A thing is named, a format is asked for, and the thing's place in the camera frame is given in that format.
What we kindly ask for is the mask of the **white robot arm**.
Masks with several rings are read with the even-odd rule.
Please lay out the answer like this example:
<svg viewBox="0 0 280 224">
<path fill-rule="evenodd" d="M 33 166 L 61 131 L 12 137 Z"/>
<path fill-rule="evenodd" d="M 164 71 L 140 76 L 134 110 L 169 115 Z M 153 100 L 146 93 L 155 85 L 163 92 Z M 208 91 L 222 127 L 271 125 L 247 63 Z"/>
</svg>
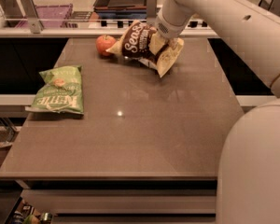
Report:
<svg viewBox="0 0 280 224">
<path fill-rule="evenodd" d="M 280 18 L 246 0 L 165 0 L 158 32 L 178 37 L 199 14 L 274 94 L 229 132 L 217 174 L 216 224 L 280 224 Z"/>
</svg>

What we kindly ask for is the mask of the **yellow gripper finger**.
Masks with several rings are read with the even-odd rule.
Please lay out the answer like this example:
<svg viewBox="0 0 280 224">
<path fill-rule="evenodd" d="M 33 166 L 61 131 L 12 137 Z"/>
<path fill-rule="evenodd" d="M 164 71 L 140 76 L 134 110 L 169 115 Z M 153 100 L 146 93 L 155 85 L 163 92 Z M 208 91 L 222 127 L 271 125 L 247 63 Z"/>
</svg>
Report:
<svg viewBox="0 0 280 224">
<path fill-rule="evenodd" d="M 164 38 L 159 32 L 152 35 L 149 43 L 149 50 L 152 54 L 157 55 L 168 43 L 168 39 Z"/>
</svg>

